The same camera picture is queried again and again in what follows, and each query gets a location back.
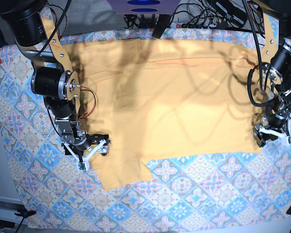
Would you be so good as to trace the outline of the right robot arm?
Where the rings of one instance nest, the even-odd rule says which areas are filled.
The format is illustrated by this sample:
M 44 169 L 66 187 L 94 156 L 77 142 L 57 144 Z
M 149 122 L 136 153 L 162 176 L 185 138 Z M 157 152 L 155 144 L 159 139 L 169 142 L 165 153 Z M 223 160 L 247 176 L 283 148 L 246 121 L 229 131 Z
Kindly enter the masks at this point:
M 0 0 L 0 16 L 11 28 L 21 53 L 31 61 L 31 90 L 43 96 L 47 110 L 53 113 L 53 125 L 66 153 L 81 158 L 88 151 L 87 159 L 96 152 L 105 156 L 109 136 L 88 134 L 80 126 L 81 85 L 57 34 L 71 2 L 55 21 L 42 16 L 47 4 L 46 0 Z

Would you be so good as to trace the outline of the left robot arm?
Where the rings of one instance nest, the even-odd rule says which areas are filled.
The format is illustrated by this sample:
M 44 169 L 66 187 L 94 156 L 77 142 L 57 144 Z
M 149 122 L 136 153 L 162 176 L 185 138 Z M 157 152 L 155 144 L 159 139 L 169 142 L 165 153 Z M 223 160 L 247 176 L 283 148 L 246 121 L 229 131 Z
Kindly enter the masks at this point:
M 253 18 L 248 16 L 258 64 L 248 73 L 247 92 L 250 102 L 264 108 L 265 115 L 254 128 L 254 137 L 261 148 L 277 139 L 288 146 L 291 144 L 291 45 L 285 39 L 291 36 L 291 0 L 257 0 L 255 3 L 263 13 L 265 45 L 260 48 Z M 267 102 L 254 100 L 251 86 L 255 70 L 259 71 L 261 92 L 273 95 Z

